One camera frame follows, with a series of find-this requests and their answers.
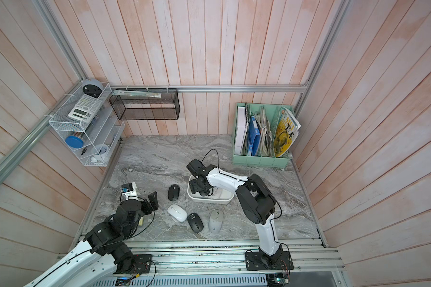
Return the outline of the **white plastic storage box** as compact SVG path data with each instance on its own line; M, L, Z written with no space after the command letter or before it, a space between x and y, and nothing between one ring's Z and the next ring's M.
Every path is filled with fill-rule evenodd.
M234 198L235 190L237 189L235 184L238 181L215 173L208 176L208 183L212 186L209 192L213 192L209 196L201 196L199 192L192 193L190 183L188 183L187 194L189 198L197 203L228 204Z

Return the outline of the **black smooth mouse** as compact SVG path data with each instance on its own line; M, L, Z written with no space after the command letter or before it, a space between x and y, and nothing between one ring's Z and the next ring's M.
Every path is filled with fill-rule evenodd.
M168 189L168 200L171 202L177 201L180 196L180 186L172 184Z

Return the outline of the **white smooth mouse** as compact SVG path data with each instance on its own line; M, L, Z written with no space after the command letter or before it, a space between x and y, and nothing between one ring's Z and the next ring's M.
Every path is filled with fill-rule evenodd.
M184 222L188 217L187 212L177 204L172 204L167 209L167 213L171 215L171 218L174 222Z

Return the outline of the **black ribbed mouse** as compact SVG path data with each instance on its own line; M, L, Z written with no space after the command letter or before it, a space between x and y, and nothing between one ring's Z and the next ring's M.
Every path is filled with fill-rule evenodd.
M189 214L187 221L194 233L200 233L204 229L204 224L201 220L201 217L197 213Z

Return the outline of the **grey mouse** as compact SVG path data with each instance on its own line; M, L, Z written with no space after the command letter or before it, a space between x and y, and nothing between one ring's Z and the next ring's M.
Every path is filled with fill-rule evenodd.
M223 220L224 213L221 210L213 210L208 222L209 231L212 233L219 233L223 225Z

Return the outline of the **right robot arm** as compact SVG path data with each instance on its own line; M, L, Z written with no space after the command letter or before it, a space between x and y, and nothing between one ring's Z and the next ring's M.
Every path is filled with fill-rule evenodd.
M274 219L277 200L260 176L242 177L223 172L218 166L204 166L198 159L187 165L193 179L189 181L192 194L208 197L218 188L235 194L245 216L255 224L259 236L259 252L271 262L277 261L283 249L276 241Z

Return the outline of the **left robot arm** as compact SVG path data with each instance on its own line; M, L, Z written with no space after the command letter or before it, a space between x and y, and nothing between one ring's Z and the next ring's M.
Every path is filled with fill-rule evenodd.
M130 274L121 284L155 268L152 255L135 255L125 241L138 234L140 219L158 210L158 194L146 199L134 193L126 196L114 214L97 224L71 251L42 275L27 284L29 287L89 287L111 275Z

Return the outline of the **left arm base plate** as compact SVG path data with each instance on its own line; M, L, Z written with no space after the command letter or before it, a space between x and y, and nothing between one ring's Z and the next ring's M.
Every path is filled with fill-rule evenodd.
M151 264L152 254L127 255L118 263L116 274L148 274Z

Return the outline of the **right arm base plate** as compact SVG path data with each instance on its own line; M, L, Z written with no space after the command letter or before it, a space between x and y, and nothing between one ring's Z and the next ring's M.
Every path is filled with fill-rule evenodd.
M282 249L279 249L273 256L269 256L262 251L246 251L244 255L248 271L292 271L294 269L290 252Z

